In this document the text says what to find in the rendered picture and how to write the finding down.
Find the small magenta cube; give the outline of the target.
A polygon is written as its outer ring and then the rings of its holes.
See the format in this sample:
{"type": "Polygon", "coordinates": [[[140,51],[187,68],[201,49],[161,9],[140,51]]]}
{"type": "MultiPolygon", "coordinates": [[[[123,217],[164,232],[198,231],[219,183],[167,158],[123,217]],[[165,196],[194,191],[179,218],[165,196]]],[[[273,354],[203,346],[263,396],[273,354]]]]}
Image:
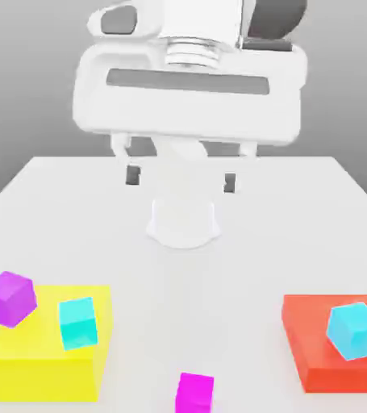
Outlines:
{"type": "Polygon", "coordinates": [[[215,379],[181,373],[175,398],[175,413],[211,413],[215,379]]]}

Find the large orange box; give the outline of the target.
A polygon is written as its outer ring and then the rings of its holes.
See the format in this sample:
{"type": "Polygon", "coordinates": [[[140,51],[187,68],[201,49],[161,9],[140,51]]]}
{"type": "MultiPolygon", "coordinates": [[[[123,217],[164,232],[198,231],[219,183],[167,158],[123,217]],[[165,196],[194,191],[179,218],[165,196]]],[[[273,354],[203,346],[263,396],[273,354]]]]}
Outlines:
{"type": "Polygon", "coordinates": [[[367,305],[367,295],[284,296],[282,322],[307,393],[367,393],[367,357],[346,361],[326,336],[331,309],[355,302],[367,305]]]}

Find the small purple cube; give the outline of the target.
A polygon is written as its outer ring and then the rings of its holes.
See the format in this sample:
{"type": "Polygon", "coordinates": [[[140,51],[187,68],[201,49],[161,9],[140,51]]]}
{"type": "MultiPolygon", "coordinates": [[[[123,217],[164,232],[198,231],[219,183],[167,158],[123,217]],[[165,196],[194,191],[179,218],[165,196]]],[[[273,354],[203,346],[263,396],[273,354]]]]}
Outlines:
{"type": "Polygon", "coordinates": [[[37,308],[33,281],[16,273],[0,274],[0,325],[13,328],[37,308]]]}

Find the large yellow box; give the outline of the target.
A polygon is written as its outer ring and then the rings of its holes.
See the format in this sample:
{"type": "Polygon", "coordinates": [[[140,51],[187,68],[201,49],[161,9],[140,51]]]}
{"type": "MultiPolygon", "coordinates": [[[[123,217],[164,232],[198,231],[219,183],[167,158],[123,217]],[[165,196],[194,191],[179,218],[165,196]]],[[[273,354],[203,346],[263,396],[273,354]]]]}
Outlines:
{"type": "Polygon", "coordinates": [[[0,402],[95,402],[113,331],[111,288],[36,286],[37,308],[14,328],[0,326],[0,402]],[[98,343],[66,351],[60,302],[91,297],[98,343]]]}

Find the small light blue cube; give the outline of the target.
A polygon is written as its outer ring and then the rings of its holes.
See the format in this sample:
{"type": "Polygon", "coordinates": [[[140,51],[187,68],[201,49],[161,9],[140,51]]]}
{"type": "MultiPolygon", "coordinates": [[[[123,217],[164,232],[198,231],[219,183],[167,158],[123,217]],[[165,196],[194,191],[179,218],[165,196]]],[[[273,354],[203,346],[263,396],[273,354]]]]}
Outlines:
{"type": "Polygon", "coordinates": [[[367,357],[367,305],[355,302],[333,307],[327,321],[326,336],[346,360],[367,357]]]}

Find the small teal cube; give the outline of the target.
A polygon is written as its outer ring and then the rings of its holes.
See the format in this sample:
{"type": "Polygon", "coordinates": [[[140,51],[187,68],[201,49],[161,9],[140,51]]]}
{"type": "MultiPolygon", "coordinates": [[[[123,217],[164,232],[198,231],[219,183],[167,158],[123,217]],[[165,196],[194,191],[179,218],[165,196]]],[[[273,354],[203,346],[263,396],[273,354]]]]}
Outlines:
{"type": "Polygon", "coordinates": [[[98,344],[98,329],[92,297],[58,304],[60,334],[65,351],[98,344]]]}

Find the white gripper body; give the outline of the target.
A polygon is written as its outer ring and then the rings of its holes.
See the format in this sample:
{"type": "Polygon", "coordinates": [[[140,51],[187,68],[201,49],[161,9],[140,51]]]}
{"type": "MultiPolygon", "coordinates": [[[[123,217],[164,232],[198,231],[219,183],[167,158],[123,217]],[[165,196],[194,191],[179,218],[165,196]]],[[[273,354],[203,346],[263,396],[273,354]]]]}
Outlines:
{"type": "Polygon", "coordinates": [[[229,52],[217,70],[165,66],[158,44],[100,43],[80,59],[73,120],[95,134],[286,145],[301,127],[307,55],[229,52]]]}

